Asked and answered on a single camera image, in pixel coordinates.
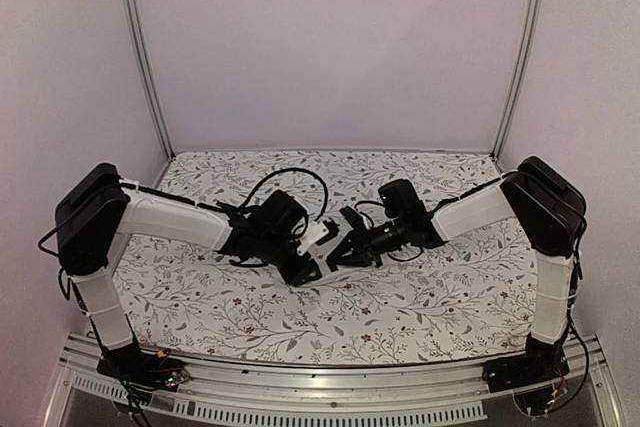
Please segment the white remote control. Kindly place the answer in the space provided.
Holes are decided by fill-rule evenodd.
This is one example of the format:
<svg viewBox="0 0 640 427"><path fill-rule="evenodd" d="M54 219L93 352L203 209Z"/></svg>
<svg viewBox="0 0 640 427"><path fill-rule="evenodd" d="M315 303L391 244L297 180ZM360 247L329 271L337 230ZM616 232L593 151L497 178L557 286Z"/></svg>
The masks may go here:
<svg viewBox="0 0 640 427"><path fill-rule="evenodd" d="M344 272L339 266L329 264L325 259L318 259L317 264L321 273L321 278L334 278L338 274Z"/></svg>

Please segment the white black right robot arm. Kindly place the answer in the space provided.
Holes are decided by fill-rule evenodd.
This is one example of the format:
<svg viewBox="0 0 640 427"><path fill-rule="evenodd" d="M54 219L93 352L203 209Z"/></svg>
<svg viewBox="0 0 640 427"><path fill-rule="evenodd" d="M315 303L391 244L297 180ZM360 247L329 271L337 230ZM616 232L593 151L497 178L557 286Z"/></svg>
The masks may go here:
<svg viewBox="0 0 640 427"><path fill-rule="evenodd" d="M369 220L365 202L344 208L350 229L328 257L333 268L377 267L361 284L361 312L391 320L364 328L349 352L457 359L523 349L524 382L552 371L581 277L583 195L536 157L439 201L402 178L378 195L385 221Z"/></svg>

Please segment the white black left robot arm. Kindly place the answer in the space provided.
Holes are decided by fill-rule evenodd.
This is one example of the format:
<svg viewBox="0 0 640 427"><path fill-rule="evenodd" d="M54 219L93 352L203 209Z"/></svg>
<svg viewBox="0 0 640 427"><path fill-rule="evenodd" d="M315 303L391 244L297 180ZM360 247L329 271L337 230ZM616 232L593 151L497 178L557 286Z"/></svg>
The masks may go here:
<svg viewBox="0 0 640 427"><path fill-rule="evenodd" d="M37 242L55 258L75 292L111 366L128 381L148 373L146 355L108 271L113 243L136 237L194 245L230 257L237 267L272 266L289 286L317 280L311 249L335 236L333 224L311 215L292 195L275 190L253 205L200 202L123 178L115 165L94 167L56 206L54 226Z"/></svg>

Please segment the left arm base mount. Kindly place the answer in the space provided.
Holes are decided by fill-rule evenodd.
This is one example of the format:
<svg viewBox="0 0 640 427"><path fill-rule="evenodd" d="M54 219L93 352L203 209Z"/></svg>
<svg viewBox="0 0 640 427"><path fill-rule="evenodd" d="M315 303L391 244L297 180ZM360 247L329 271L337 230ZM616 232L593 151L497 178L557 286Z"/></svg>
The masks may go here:
<svg viewBox="0 0 640 427"><path fill-rule="evenodd" d="M102 351L97 371L133 387L148 391L176 391L191 379L183 361L170 356L168 349L150 354L137 344Z"/></svg>

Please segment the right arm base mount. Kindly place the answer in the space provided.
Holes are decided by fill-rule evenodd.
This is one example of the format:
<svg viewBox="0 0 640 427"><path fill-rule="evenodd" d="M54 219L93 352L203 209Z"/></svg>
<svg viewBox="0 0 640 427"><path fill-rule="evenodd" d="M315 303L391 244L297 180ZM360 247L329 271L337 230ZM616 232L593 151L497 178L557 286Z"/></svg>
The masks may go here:
<svg viewBox="0 0 640 427"><path fill-rule="evenodd" d="M487 361L482 379L489 391L495 393L550 381L568 373L569 365L563 352L525 352Z"/></svg>

